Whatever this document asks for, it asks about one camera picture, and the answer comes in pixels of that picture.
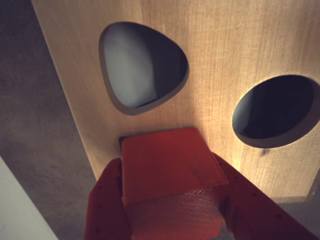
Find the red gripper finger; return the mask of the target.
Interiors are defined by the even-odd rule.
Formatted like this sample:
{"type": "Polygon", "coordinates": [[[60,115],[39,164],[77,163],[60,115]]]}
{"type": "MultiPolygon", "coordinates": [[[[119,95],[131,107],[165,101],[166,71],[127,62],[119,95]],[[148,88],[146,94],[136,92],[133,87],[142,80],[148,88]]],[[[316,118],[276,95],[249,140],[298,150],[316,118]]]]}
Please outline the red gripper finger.
{"type": "Polygon", "coordinates": [[[85,240],[130,240],[122,200],[122,161],[110,161],[89,194],[85,240]]]}
{"type": "Polygon", "coordinates": [[[315,240],[317,237],[217,154],[227,184],[218,200],[229,232],[236,240],[315,240]]]}

